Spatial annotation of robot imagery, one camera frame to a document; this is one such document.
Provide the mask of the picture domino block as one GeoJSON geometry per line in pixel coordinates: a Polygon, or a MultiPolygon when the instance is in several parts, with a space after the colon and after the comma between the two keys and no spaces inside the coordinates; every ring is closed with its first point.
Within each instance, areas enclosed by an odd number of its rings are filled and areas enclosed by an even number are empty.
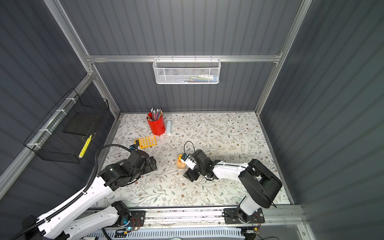
{"type": "Polygon", "coordinates": [[[177,168],[178,169],[185,169],[186,168],[186,165],[182,162],[177,162],[177,168]]]}

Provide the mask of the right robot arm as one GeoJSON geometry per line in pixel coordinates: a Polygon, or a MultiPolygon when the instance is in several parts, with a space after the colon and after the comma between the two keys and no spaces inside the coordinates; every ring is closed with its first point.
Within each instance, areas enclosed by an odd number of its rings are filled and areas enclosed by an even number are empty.
{"type": "Polygon", "coordinates": [[[244,223],[250,221],[254,212],[274,206],[274,199],[282,188],[281,180],[257,159],[245,164],[229,164],[212,161],[202,150],[183,154],[181,162],[189,168],[184,177],[194,182],[200,176],[208,181],[232,180],[242,183],[247,195],[237,207],[237,217],[244,223]]]}

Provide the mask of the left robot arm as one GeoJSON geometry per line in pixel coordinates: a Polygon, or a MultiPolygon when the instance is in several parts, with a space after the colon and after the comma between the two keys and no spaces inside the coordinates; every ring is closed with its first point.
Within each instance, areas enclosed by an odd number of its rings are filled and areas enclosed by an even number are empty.
{"type": "Polygon", "coordinates": [[[29,216],[22,225],[23,240],[79,240],[105,227],[117,225],[132,230],[143,219],[133,217],[122,202],[117,201],[90,216],[80,215],[97,201],[118,188],[137,183],[142,175],[157,170],[154,157],[142,150],[131,150],[126,160],[106,166],[79,192],[39,217],[29,216]]]}

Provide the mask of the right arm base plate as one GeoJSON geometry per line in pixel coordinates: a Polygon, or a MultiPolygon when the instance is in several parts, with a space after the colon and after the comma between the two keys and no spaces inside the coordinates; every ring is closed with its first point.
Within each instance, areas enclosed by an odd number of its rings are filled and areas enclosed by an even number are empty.
{"type": "Polygon", "coordinates": [[[240,208],[225,208],[222,212],[225,223],[229,224],[263,224],[265,223],[262,208],[258,208],[253,214],[247,215],[240,208]]]}

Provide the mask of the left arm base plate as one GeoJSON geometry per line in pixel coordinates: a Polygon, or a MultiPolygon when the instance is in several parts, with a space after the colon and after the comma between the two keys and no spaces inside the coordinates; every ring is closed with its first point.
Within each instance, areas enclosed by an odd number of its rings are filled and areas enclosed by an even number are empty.
{"type": "Polygon", "coordinates": [[[140,228],[144,225],[146,213],[146,211],[131,211],[129,215],[119,217],[117,225],[130,229],[140,228]]]}

